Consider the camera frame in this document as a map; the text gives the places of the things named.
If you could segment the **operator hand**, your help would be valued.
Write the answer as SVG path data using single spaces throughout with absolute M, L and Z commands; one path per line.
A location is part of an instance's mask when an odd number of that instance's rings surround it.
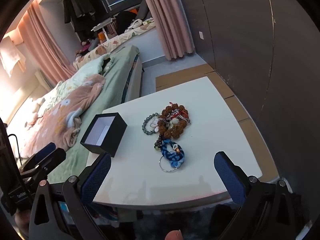
M 183 240 L 183 236 L 180 230 L 173 230 L 166 235 L 165 240 Z

